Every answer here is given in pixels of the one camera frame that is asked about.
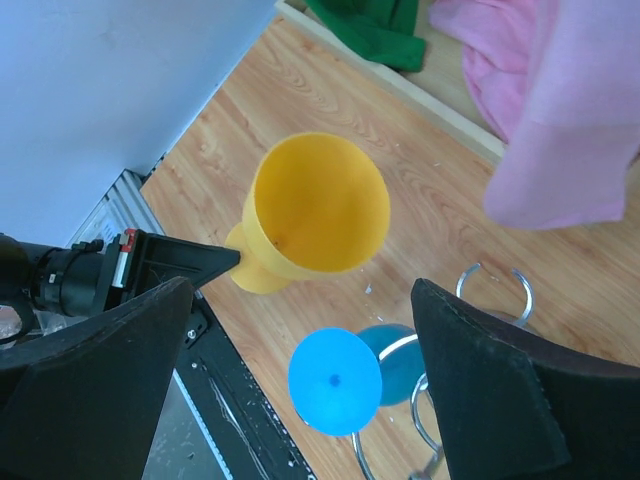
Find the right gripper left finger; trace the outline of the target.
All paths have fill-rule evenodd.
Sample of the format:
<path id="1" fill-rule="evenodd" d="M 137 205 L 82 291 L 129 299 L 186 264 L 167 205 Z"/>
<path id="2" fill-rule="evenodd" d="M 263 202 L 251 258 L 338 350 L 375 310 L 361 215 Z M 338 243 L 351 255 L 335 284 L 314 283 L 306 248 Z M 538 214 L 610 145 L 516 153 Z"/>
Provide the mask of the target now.
<path id="1" fill-rule="evenodd" d="M 2 351 L 2 478 L 141 478 L 192 300 L 175 278 Z"/>

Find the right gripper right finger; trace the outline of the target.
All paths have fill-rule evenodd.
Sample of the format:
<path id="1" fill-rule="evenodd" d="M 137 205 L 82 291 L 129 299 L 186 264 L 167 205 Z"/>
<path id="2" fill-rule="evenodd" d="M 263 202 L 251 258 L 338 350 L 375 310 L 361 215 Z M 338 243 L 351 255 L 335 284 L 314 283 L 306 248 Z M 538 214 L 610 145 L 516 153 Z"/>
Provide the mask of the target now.
<path id="1" fill-rule="evenodd" d="M 483 312 L 427 279 L 414 324 L 454 479 L 635 479 L 639 370 Z"/>

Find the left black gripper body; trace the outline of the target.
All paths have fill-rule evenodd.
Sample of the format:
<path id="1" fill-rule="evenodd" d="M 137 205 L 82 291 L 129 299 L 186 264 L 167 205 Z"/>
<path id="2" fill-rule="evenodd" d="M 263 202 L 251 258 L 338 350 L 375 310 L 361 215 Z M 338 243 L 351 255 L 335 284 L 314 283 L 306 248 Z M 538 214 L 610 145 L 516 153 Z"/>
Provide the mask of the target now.
<path id="1" fill-rule="evenodd" d="M 38 311 L 90 317 L 135 296 L 131 261 L 138 231 L 107 244 L 81 241 L 68 249 L 19 242 L 1 235 L 1 343 L 10 345 L 36 330 Z"/>

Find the orange plastic wine glass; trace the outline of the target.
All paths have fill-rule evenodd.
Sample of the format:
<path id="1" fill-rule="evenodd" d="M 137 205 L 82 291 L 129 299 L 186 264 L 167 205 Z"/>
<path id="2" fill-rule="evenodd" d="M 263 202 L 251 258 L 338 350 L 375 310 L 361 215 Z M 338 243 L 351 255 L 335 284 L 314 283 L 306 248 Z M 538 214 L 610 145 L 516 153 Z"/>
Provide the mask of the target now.
<path id="1" fill-rule="evenodd" d="M 264 155 L 226 238 L 241 256 L 231 279 L 270 294 L 349 272 L 381 249 L 390 218 L 384 178 L 355 143 L 322 132 L 289 136 Z"/>

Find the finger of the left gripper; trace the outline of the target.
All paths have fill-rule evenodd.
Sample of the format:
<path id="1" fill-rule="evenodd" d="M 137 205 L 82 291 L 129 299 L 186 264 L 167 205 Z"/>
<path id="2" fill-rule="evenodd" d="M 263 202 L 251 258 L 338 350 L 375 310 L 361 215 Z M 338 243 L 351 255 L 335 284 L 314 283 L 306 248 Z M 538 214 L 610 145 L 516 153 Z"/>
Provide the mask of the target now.
<path id="1" fill-rule="evenodd" d="M 204 245 L 138 230 L 132 260 L 132 289 L 151 290 L 175 277 L 202 287 L 241 260 L 238 250 Z"/>

